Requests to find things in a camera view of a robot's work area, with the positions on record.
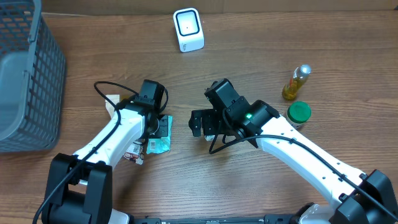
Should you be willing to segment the green white round jar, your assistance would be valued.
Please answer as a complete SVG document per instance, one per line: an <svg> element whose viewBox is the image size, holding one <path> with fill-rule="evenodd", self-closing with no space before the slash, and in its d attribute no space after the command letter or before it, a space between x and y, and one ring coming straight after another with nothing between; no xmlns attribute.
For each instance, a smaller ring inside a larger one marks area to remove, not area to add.
<svg viewBox="0 0 398 224"><path fill-rule="evenodd" d="M287 109L286 119L294 128L299 128L310 119L311 115L312 109L307 103L296 101Z"/></svg>

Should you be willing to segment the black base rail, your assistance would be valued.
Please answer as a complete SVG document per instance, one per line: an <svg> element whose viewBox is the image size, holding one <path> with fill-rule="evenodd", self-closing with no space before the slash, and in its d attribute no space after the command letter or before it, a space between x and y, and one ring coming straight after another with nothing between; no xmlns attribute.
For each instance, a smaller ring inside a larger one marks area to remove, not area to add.
<svg viewBox="0 0 398 224"><path fill-rule="evenodd" d="M186 218L161 220L160 218L134 218L133 224L289 224L295 223L293 214L273 214L263 217Z"/></svg>

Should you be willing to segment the brown Pantree snack pouch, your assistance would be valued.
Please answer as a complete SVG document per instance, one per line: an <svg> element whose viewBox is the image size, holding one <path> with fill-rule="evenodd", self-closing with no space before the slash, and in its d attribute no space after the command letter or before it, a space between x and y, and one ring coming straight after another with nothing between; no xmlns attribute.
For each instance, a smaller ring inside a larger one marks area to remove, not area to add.
<svg viewBox="0 0 398 224"><path fill-rule="evenodd" d="M128 99L127 95L106 95L115 105L121 102L124 99ZM112 118L114 115L114 107L107 100L105 101L105 107L108 111L110 117ZM143 165L144 163L144 147L142 145L141 140L134 141L126 150L123 157L128 159L129 161L134 162L138 165Z"/></svg>

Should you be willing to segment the teal white carton pack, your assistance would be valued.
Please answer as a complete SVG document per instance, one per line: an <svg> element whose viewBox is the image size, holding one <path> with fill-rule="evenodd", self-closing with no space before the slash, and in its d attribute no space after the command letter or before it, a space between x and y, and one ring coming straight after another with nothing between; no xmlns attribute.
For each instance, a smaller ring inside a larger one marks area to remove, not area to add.
<svg viewBox="0 0 398 224"><path fill-rule="evenodd" d="M215 135L205 136L205 139L207 141L212 141L212 140L214 140L214 138L215 138Z"/></svg>

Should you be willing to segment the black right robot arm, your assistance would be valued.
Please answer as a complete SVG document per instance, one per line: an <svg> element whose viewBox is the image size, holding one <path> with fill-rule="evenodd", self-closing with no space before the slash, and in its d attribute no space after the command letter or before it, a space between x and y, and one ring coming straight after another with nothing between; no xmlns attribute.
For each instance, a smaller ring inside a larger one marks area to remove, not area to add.
<svg viewBox="0 0 398 224"><path fill-rule="evenodd" d="M328 202L308 203L289 223L397 223L397 200L390 179L338 160L300 134L276 109L262 100L249 104L227 79L206 89L211 109L193 110L188 125L201 135L234 140L209 148L210 154L240 142L272 154L311 184Z"/></svg>

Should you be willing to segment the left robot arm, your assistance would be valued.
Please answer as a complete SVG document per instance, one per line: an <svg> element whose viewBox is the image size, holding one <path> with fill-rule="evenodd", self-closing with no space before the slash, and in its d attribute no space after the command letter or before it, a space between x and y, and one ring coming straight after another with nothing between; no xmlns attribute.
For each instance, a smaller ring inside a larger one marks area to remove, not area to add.
<svg viewBox="0 0 398 224"><path fill-rule="evenodd" d="M144 80L139 92L111 103L113 117L86 146L52 159L45 198L33 222L134 223L133 215L113 207L113 170L131 145L147 142L158 131L168 99L163 85Z"/></svg>

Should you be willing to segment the teal white packet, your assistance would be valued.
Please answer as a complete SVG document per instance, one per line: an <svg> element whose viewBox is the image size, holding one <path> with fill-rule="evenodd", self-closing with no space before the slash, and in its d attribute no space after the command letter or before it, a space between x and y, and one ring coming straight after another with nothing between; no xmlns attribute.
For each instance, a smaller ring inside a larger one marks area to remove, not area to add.
<svg viewBox="0 0 398 224"><path fill-rule="evenodd" d="M148 138L147 154L161 154L170 151L173 117L162 115L158 130Z"/></svg>

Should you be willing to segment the grey plastic mesh basket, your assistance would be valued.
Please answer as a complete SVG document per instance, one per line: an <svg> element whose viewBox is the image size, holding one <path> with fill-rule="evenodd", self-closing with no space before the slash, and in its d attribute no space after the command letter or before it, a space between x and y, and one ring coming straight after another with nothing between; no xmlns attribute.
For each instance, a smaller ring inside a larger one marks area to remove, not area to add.
<svg viewBox="0 0 398 224"><path fill-rule="evenodd" d="M1 1L1 152L53 149L66 58L38 0Z"/></svg>

